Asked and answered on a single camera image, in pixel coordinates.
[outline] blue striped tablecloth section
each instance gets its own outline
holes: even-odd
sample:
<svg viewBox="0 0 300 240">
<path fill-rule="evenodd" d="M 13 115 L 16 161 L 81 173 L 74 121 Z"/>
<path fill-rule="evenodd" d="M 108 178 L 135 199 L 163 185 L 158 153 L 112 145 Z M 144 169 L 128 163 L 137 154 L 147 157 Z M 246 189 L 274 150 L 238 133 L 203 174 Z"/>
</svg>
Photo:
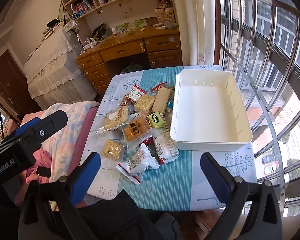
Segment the blue striped tablecloth section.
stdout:
<svg viewBox="0 0 300 240">
<path fill-rule="evenodd" d="M 150 94 L 156 85 L 167 82 L 175 87 L 176 74 L 183 67 L 167 67 L 145 70 L 140 87 Z M 130 160 L 135 151 L 126 153 L 123 161 Z M 164 211 L 189 211 L 192 183 L 192 152 L 180 150 L 180 157 L 160 166 L 158 170 L 147 170 L 140 185 L 135 185 L 123 174 L 120 175 L 118 192 L 124 189 L 138 207 Z"/>
</svg>

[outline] green snack package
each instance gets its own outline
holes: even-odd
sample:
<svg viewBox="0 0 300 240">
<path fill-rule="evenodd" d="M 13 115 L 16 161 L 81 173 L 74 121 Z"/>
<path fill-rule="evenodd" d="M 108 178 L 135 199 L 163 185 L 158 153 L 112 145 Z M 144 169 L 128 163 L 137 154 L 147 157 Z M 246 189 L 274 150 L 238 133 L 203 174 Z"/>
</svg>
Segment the green snack package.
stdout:
<svg viewBox="0 0 300 240">
<path fill-rule="evenodd" d="M 158 129 L 166 124 L 159 112 L 148 115 L 147 119 L 149 120 L 151 127 L 154 129 Z"/>
</svg>

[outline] white plastic bin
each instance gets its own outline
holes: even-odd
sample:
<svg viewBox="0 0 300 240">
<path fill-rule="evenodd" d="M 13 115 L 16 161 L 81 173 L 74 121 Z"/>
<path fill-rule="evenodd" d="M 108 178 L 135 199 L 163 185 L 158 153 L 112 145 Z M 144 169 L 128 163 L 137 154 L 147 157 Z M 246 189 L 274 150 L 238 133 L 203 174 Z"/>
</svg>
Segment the white plastic bin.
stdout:
<svg viewBox="0 0 300 240">
<path fill-rule="evenodd" d="M 181 150 L 235 151 L 252 139 L 234 76 L 184 69 L 176 76 L 170 136 Z"/>
</svg>

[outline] wooden desk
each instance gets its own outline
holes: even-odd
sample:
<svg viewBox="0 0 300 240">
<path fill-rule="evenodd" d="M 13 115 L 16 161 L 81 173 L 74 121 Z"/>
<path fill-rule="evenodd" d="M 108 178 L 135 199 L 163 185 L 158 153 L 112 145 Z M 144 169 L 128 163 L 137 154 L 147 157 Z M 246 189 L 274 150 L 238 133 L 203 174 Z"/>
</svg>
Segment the wooden desk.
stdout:
<svg viewBox="0 0 300 240">
<path fill-rule="evenodd" d="M 144 31 L 138 28 L 131 32 L 124 37 L 111 35 L 76 58 L 101 96 L 112 77 L 130 62 L 139 61 L 143 67 L 151 68 L 182 66 L 179 28 L 158 30 L 148 26 Z"/>
</svg>

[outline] desk surface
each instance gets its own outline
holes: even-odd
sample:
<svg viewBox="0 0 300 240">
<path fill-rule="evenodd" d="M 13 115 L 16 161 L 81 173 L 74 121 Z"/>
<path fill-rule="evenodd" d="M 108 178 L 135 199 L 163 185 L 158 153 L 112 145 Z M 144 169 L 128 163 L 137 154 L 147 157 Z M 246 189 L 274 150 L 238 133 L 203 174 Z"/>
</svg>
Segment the desk surface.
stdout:
<svg viewBox="0 0 300 240">
<path fill-rule="evenodd" d="M 90 152 L 101 152 L 106 139 L 124 142 L 122 132 L 119 130 L 99 136 L 96 135 L 96 131 L 105 114 L 118 106 L 123 96 L 130 92 L 134 84 L 148 93 L 151 88 L 162 82 L 168 82 L 174 87 L 176 74 L 184 68 L 221 70 L 220 66 L 167 67 L 114 76 L 90 129 L 81 164 Z M 125 152 L 120 162 L 130 160 L 135 151 Z M 161 165 L 158 170 L 146 170 L 140 185 L 135 185 L 115 168 L 118 162 L 101 156 L 101 168 L 88 194 L 103 199 L 113 199 L 124 189 L 138 207 L 163 211 L 198 211 L 221 207 L 222 205 L 201 171 L 202 153 L 203 151 L 180 150 L 180 157 L 177 160 Z M 211 154 L 233 176 L 241 176 L 246 182 L 256 183 L 256 168 L 251 143 L 235 152 L 211 152 Z"/>
<path fill-rule="evenodd" d="M 93 48 L 88 49 L 85 53 L 79 55 L 77 57 L 77 60 L 80 58 L 83 58 L 87 55 L 90 55 L 94 52 L 107 49 L 109 47 L 129 42 L 129 41 L 135 41 L 139 39 L 145 39 L 145 38 L 150 38 L 150 37 L 155 37 L 155 36 L 162 36 L 162 35 L 170 35 L 170 34 L 179 34 L 179 28 L 176 28 L 174 30 L 170 29 L 156 29 L 154 26 L 148 26 L 144 27 L 144 31 L 140 31 L 141 28 L 133 29 L 127 31 L 127 33 L 132 32 L 129 35 L 126 35 L 124 37 L 121 37 L 120 35 L 124 34 L 119 34 L 118 36 L 114 37 L 113 34 L 106 38 L 104 41 L 99 43 L 98 45 L 94 46 Z"/>
</svg>

